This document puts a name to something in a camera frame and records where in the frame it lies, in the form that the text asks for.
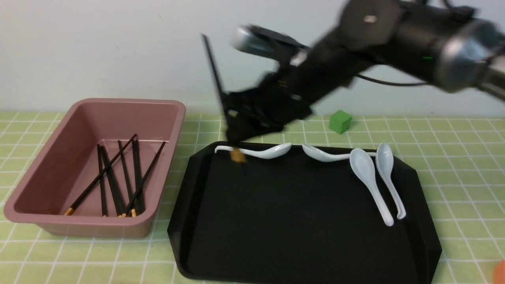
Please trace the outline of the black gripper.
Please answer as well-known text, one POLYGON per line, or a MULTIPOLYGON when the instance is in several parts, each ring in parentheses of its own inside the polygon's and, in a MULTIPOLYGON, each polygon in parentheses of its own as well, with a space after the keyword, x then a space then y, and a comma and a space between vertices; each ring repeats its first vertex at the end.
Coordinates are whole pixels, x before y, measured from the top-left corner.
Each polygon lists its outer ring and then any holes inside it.
POLYGON ((314 82, 315 72, 269 73, 254 88, 227 92, 226 138, 237 146, 256 136, 280 132, 313 111, 303 88, 314 82))

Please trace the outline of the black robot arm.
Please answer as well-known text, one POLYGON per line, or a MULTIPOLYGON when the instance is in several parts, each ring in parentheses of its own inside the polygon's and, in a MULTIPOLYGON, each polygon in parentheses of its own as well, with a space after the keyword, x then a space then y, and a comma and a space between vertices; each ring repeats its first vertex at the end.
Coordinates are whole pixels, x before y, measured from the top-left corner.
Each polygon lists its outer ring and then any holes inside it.
POLYGON ((469 6, 350 0, 314 46, 256 25, 238 28, 234 48, 276 60, 258 86, 221 93, 232 145, 312 114, 311 106, 374 65, 405 72, 449 93, 476 88, 504 99, 504 34, 469 6))

